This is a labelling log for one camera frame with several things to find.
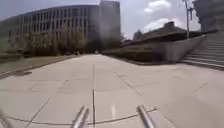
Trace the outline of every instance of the stone pavement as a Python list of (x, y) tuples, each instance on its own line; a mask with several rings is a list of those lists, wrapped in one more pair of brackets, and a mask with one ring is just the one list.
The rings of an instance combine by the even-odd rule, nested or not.
[(158, 128), (224, 127), (222, 71), (88, 55), (28, 72), (0, 80), (0, 109), (15, 128), (69, 128), (81, 106), (90, 126), (143, 128), (142, 104)]

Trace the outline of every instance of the staircase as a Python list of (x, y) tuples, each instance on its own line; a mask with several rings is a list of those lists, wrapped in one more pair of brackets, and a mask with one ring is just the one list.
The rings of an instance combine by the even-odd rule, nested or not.
[(207, 35), (206, 39), (181, 61), (186, 64), (224, 69), (224, 33)]

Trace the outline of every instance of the street lamp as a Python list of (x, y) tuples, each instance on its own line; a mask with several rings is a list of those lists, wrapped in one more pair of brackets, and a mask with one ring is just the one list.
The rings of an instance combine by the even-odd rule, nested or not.
[(187, 39), (189, 39), (189, 9), (188, 9), (188, 0), (182, 0), (185, 3), (186, 15), (187, 15)]

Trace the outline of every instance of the cloud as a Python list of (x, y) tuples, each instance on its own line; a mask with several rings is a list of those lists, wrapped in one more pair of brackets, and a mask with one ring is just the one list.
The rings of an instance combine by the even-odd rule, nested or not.
[(174, 21), (175, 26), (183, 27), (183, 23), (179, 19), (174, 18), (174, 19), (169, 20), (168, 18), (161, 18), (157, 21), (153, 21), (153, 22), (150, 22), (149, 24), (147, 24), (143, 28), (143, 31), (148, 32), (149, 30), (155, 30), (155, 29), (161, 28), (164, 26), (165, 23), (170, 22), (170, 21)]
[(171, 7), (171, 3), (167, 0), (156, 0), (149, 2), (148, 6), (144, 9), (146, 13), (153, 13), (162, 9), (168, 9)]

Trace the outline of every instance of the distant building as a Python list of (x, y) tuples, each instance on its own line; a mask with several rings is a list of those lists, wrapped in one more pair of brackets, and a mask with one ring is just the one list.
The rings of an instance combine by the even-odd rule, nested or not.
[(173, 34), (173, 33), (185, 33), (185, 32), (186, 30), (176, 27), (174, 22), (168, 22), (164, 24), (162, 28), (144, 33), (141, 39), (144, 40), (148, 38), (160, 37), (160, 36)]
[(121, 37), (120, 6), (115, 1), (42, 9), (11, 17), (0, 24), (7, 28), (10, 43), (29, 35), (47, 35), (48, 42), (57, 43), (63, 26), (67, 27), (68, 36), (79, 30), (88, 42)]
[(101, 1), (100, 3), (100, 36), (102, 40), (121, 39), (120, 3)]
[(196, 0), (193, 3), (203, 32), (224, 30), (223, 0)]

